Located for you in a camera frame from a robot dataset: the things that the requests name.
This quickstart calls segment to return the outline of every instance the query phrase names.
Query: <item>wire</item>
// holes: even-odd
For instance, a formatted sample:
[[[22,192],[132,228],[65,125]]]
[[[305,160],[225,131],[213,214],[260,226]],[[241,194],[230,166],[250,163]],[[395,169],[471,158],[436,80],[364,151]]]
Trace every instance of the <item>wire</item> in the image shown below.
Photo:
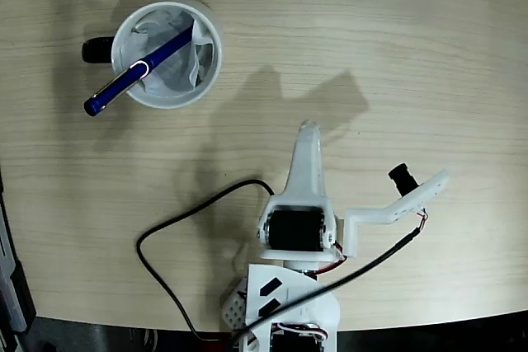
[[[328,338],[328,333],[320,327],[291,326],[285,325],[284,323],[277,323],[277,327],[284,331],[291,331],[292,333],[316,336],[322,341]]]
[[[150,237],[155,232],[158,232],[160,230],[163,230],[164,228],[167,228],[169,226],[172,226],[173,224],[176,224],[180,221],[182,221],[185,218],[188,218],[192,216],[193,214],[197,214],[201,210],[207,208],[208,206],[211,206],[219,199],[225,197],[226,195],[232,193],[235,190],[241,189],[242,187],[245,187],[247,185],[259,185],[263,187],[269,195],[274,195],[273,189],[265,182],[258,179],[249,179],[246,181],[240,181],[239,183],[235,183],[234,185],[231,185],[225,190],[220,191],[218,194],[213,195],[211,198],[206,200],[204,203],[199,204],[193,209],[188,210],[187,212],[183,214],[177,215],[175,218],[170,218],[166,220],[165,222],[162,222],[147,231],[145,231],[143,234],[141,234],[138,238],[138,240],[135,243],[135,251],[139,257],[139,260],[145,267],[145,269],[153,276],[154,279],[158,281],[160,286],[167,292],[167,294],[171,297],[172,301],[177,305],[178,309],[181,312],[181,315],[183,316],[183,319],[185,320],[186,324],[189,326],[189,329],[191,330],[192,334],[195,335],[195,337],[198,340],[201,341],[219,341],[218,339],[210,340],[210,339],[204,339],[201,338],[198,334],[198,331],[196,331],[196,328],[193,326],[191,319],[189,318],[189,315],[187,314],[185,308],[183,307],[183,304],[180,302],[178,297],[176,297],[176,294],[171,290],[171,288],[168,286],[168,284],[163,280],[160,274],[156,272],[156,270],[149,264],[147,259],[145,258],[143,252],[141,251],[141,244],[144,242],[145,239]]]
[[[321,274],[326,274],[327,272],[330,272],[332,270],[335,270],[339,265],[343,264],[345,261],[347,261],[347,257],[344,256],[342,254],[343,252],[343,248],[341,247],[341,245],[339,245],[337,242],[335,244],[336,246],[336,249],[338,249],[340,252],[341,252],[341,259],[338,260],[338,261],[335,261],[333,262],[332,264],[330,265],[327,265],[326,267],[323,267],[323,268],[319,268],[318,270],[314,270],[314,271],[307,271],[305,272],[304,274],[307,275],[307,276],[314,276],[314,275],[321,275]]]
[[[360,269],[358,269],[358,270],[354,271],[353,273],[345,276],[344,278],[341,278],[341,279],[337,280],[336,282],[333,282],[333,283],[331,283],[331,284],[329,284],[327,286],[324,286],[324,287],[322,287],[320,289],[317,289],[317,290],[315,290],[315,291],[313,291],[311,293],[305,294],[302,297],[296,298],[291,303],[287,303],[287,304],[285,304],[285,305],[283,305],[281,307],[278,307],[275,311],[272,311],[272,312],[268,313],[267,315],[265,315],[264,317],[261,317],[261,318],[257,319],[256,321],[254,321],[250,325],[245,326],[235,336],[233,336],[231,338],[231,340],[227,343],[227,345],[226,345],[227,349],[226,350],[230,350],[229,348],[234,346],[234,345],[236,345],[237,342],[242,338],[242,336],[244,334],[247,334],[252,329],[254,329],[255,327],[261,325],[265,321],[269,321],[272,318],[277,317],[281,313],[289,311],[290,309],[298,307],[299,305],[302,305],[304,303],[307,303],[308,301],[313,300],[314,298],[322,296],[322,295],[324,295],[326,293],[330,293],[333,290],[335,290],[337,288],[340,288],[343,285],[348,284],[352,280],[355,280],[355,279],[359,278],[360,276],[366,274],[367,272],[369,272],[370,270],[374,269],[375,267],[377,267],[378,265],[380,265],[381,263],[386,261],[388,258],[393,256],[395,253],[400,251],[402,248],[404,248],[409,242],[411,242],[414,239],[415,236],[417,236],[420,233],[420,231],[421,231],[421,229],[419,227],[416,227],[409,234],[407,234],[405,237],[403,237],[398,242],[396,242],[396,244],[393,247],[388,249],[384,254],[382,254],[378,258],[372,260],[369,264],[364,265]]]
[[[427,214],[427,211],[426,211],[425,208],[423,208],[423,209],[421,210],[421,213],[418,212],[417,215],[420,216],[420,217],[422,218],[422,221],[420,222],[420,226],[419,226],[420,231],[421,231],[421,230],[423,230],[423,228],[425,227],[425,225],[426,225],[426,221],[429,219],[429,215]]]

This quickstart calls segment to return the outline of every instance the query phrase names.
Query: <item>red wire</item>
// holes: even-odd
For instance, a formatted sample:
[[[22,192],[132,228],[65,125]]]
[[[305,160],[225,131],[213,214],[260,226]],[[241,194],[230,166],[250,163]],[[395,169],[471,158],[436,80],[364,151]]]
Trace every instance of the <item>red wire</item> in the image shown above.
[[[335,247],[342,253],[343,252],[343,248],[341,247],[341,245],[339,245],[337,242],[335,244]],[[321,274],[326,274],[327,272],[331,271],[331,270],[335,270],[339,265],[343,264],[345,261],[347,261],[347,257],[346,256],[343,256],[344,258],[341,259],[341,260],[338,260],[330,265],[327,265],[326,267],[323,267],[323,268],[319,268],[318,270],[315,270],[315,271],[309,271],[309,272],[306,272],[306,275],[310,275],[310,276],[313,276],[313,275],[321,275]]]

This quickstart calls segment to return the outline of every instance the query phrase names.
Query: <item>wooden table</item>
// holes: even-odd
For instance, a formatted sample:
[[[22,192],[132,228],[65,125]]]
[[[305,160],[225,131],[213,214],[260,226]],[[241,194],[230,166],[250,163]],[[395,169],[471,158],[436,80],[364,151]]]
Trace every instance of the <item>wooden table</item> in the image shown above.
[[[38,313],[182,329],[140,265],[152,224],[249,176],[284,185],[297,129],[323,128],[338,214],[398,198],[387,172],[446,168],[426,232],[337,291],[341,328],[411,326],[528,309],[526,0],[201,0],[225,62],[201,101],[161,111],[83,101],[109,80],[80,59],[157,0],[2,0],[0,164],[12,234]],[[257,260],[265,193],[248,187],[145,242],[201,330]],[[363,227],[357,269],[417,225]]]

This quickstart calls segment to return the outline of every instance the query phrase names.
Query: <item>black floor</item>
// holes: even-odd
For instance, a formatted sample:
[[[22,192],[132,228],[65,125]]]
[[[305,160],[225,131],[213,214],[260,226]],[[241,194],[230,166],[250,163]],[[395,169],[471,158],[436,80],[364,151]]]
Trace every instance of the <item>black floor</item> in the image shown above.
[[[145,330],[36,318],[22,337],[29,352],[149,352]],[[191,333],[158,331],[157,352],[206,351]],[[434,326],[339,333],[338,352],[528,351],[528,312]]]

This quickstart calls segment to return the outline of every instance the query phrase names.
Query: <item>white cup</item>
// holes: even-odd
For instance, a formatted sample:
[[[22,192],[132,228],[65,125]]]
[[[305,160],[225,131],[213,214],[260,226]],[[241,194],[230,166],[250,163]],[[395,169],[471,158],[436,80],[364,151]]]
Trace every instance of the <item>white cup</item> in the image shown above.
[[[195,89],[189,92],[177,92],[174,91],[174,96],[156,96],[149,93],[144,89],[143,84],[135,83],[126,93],[134,98],[137,102],[142,103],[145,106],[153,107],[156,109],[176,109],[185,105],[189,105],[192,102],[198,101],[204,96],[208,90],[211,89],[215,84],[216,79],[219,76],[220,68],[222,66],[222,60],[224,57],[223,46],[222,46],[222,30],[220,23],[216,19],[213,12],[204,4],[194,0],[178,0],[173,2],[156,2],[148,4],[147,6],[141,7],[130,14],[120,25],[119,29],[115,33],[113,41],[111,42],[111,64],[115,75],[123,73],[128,67],[121,60],[120,49],[125,44],[125,41],[130,37],[130,32],[138,24],[138,22],[151,12],[156,10],[170,10],[177,8],[183,10],[187,14],[190,14],[196,21],[201,22],[210,33],[213,40],[213,58],[209,69],[205,72],[205,76],[196,85]],[[97,40],[111,40],[111,38],[96,38],[89,40],[82,48],[83,59],[89,63],[104,63],[105,61],[92,59],[93,57],[85,57],[85,47],[90,42],[97,42]]]

